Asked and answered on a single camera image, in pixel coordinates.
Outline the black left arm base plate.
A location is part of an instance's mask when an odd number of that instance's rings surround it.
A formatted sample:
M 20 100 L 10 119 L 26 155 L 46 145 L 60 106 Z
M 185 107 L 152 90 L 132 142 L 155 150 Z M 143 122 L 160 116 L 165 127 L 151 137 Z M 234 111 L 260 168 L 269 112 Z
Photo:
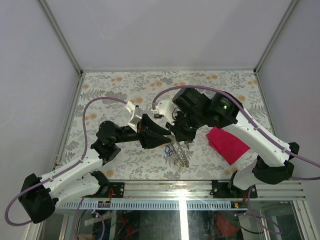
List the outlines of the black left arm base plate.
M 125 183 L 124 182 L 111 182 L 108 185 L 107 197 L 109 199 L 120 199 L 124 197 Z

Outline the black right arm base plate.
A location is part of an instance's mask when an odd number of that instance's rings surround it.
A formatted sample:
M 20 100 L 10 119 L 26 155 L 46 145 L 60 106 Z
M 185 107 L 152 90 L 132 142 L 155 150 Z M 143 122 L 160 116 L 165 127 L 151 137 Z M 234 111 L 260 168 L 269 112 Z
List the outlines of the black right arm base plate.
M 249 189 L 241 190 L 227 180 L 212 180 L 209 194 L 214 199 L 243 199 L 249 195 Z

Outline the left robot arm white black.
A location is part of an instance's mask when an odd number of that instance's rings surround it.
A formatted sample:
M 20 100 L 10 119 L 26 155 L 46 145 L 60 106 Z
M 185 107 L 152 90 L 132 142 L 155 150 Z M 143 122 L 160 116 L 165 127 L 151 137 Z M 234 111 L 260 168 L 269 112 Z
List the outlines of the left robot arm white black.
M 84 156 L 42 176 L 30 174 L 23 182 L 18 200 L 30 220 L 37 224 L 74 199 L 105 197 L 110 190 L 109 180 L 98 169 L 118 155 L 121 151 L 118 143 L 138 141 L 143 149 L 153 149 L 170 143 L 170 134 L 145 113 L 135 129 L 104 121 L 99 125 L 96 141 Z

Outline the large keyring with many rings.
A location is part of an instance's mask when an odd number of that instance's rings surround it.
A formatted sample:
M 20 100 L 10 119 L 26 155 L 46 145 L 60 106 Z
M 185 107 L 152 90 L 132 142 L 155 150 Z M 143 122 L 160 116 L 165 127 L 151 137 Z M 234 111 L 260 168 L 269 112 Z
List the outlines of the large keyring with many rings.
M 188 168 L 190 166 L 187 157 L 187 149 L 184 149 L 181 143 L 172 139 L 171 142 L 164 144 L 164 161 L 170 167 Z

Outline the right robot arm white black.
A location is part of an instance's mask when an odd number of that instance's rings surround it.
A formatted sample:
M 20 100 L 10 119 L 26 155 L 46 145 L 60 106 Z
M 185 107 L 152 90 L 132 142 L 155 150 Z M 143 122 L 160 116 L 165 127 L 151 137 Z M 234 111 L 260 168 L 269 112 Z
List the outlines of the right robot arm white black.
M 252 164 L 232 174 L 227 186 L 231 196 L 240 197 L 258 183 L 276 185 L 292 177 L 291 154 L 298 153 L 299 145 L 284 142 L 266 131 L 234 97 L 216 93 L 208 98 L 194 88 L 183 88 L 172 102 L 178 107 L 177 116 L 173 125 L 166 126 L 178 142 L 192 142 L 203 126 L 216 127 L 257 153 Z

